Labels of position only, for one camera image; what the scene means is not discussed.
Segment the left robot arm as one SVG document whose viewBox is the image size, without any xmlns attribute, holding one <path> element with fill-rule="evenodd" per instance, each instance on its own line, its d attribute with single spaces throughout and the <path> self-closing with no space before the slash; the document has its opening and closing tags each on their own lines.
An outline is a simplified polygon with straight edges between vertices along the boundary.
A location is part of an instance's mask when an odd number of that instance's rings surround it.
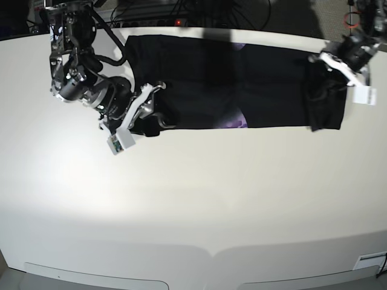
<svg viewBox="0 0 387 290">
<path fill-rule="evenodd" d="M 344 17 L 352 32 L 308 59 L 305 95 L 309 103 L 334 103 L 349 88 L 354 103 L 376 105 L 377 90 L 371 85 L 369 63 L 386 43 L 386 1 L 352 3 L 355 10 Z"/>
</svg>

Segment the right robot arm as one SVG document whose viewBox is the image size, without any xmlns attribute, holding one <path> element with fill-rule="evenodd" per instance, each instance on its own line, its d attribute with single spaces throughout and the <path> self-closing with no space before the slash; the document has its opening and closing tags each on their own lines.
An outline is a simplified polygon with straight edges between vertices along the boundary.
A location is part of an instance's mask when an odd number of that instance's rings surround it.
<svg viewBox="0 0 387 290">
<path fill-rule="evenodd" d="M 51 93 L 65 103 L 82 102 L 97 111 L 99 128 L 146 137 L 177 126 L 175 115 L 155 99 L 165 82 L 147 81 L 139 58 L 98 15 L 92 1 L 44 1 L 50 31 Z M 119 60 L 96 54 L 93 42 L 102 27 L 117 45 Z"/>
</svg>

